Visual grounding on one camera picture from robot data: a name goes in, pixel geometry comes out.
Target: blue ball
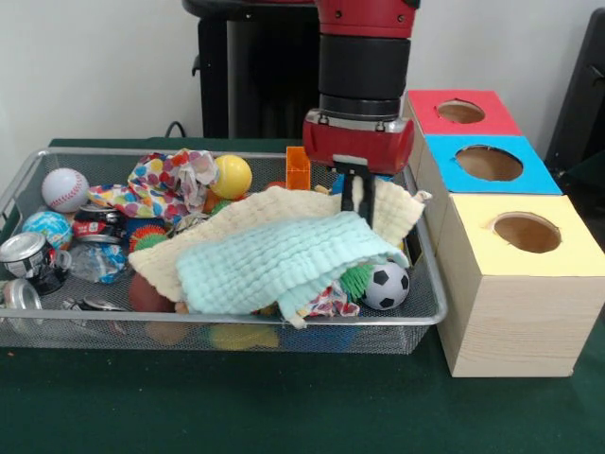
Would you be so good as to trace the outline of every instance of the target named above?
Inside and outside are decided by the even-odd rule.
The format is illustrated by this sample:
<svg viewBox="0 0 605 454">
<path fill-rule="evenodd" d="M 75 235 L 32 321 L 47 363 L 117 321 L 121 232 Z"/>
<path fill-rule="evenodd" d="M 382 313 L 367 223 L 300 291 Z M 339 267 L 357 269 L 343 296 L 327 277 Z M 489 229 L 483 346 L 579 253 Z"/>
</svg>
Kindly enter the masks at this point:
<svg viewBox="0 0 605 454">
<path fill-rule="evenodd" d="M 54 211 L 34 213 L 23 224 L 23 232 L 46 236 L 55 249 L 67 250 L 72 242 L 72 226 L 64 215 Z"/>
<path fill-rule="evenodd" d="M 309 326 L 301 330 L 285 326 L 278 333 L 280 346 L 288 352 L 346 353 L 360 331 L 358 326 Z"/>
</svg>

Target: silver can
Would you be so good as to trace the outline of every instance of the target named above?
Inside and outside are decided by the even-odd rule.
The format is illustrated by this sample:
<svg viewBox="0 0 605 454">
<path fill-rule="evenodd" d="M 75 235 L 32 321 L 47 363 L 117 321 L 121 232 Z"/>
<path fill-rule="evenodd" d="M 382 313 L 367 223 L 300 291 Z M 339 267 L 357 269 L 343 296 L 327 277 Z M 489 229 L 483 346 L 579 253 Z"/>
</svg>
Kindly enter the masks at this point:
<svg viewBox="0 0 605 454">
<path fill-rule="evenodd" d="M 61 288 L 71 267 L 71 255 L 55 251 L 45 236 L 25 232 L 0 246 L 0 262 L 16 278 L 27 279 L 41 295 Z"/>
<path fill-rule="evenodd" d="M 38 292 L 25 279 L 10 281 L 5 285 L 3 293 L 4 308 L 6 309 L 42 309 L 42 301 Z M 35 328 L 35 324 L 43 323 L 43 319 L 9 318 L 9 323 L 16 332 L 29 334 Z"/>
</svg>

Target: wooden box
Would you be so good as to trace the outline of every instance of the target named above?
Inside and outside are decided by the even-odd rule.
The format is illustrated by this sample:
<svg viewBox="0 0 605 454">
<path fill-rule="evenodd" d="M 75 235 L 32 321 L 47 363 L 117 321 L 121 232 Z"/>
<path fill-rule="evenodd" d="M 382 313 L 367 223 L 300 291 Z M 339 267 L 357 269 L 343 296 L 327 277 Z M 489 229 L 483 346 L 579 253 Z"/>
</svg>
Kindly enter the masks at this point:
<svg viewBox="0 0 605 454">
<path fill-rule="evenodd" d="M 435 248 L 451 192 L 561 194 L 525 137 L 428 135 L 425 143 L 416 183 L 433 194 L 425 213 Z"/>
<path fill-rule="evenodd" d="M 605 301 L 605 256 L 569 199 L 449 201 L 437 256 L 452 375 L 571 375 Z"/>
<path fill-rule="evenodd" d="M 410 90 L 404 117 L 415 125 L 409 166 L 416 179 L 427 135 L 523 135 L 495 92 Z"/>
</svg>

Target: black cable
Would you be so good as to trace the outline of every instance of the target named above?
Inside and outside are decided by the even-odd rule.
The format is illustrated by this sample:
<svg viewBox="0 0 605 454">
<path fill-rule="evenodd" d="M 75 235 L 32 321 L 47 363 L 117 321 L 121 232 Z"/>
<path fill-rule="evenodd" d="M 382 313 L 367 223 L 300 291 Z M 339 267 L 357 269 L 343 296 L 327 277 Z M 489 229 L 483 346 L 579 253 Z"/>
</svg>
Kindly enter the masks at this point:
<svg viewBox="0 0 605 454">
<path fill-rule="evenodd" d="M 170 126 L 166 130 L 166 134 L 164 134 L 164 137 L 170 137 L 170 134 L 172 133 L 172 130 L 174 130 L 175 126 L 177 128 L 179 128 L 179 132 L 181 133 L 181 137 L 186 137 L 187 136 L 187 133 L 185 132 L 185 128 L 182 126 L 181 122 L 179 122 L 179 121 L 173 121 L 172 123 L 170 123 Z"/>
</svg>

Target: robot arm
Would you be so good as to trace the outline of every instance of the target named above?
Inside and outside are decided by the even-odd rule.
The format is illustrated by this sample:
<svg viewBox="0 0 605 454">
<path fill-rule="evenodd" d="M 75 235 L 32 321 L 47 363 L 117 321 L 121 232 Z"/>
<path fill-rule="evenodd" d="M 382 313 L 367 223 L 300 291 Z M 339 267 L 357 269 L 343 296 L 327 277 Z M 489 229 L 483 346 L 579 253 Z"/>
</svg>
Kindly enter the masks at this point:
<svg viewBox="0 0 605 454">
<path fill-rule="evenodd" d="M 373 174 L 394 175 L 413 143 L 399 116 L 412 27 L 420 0 L 315 0 L 320 15 L 320 107 L 308 113 L 309 158 L 345 174 L 342 209 L 353 210 L 353 179 L 364 197 L 358 212 L 372 225 Z"/>
</svg>

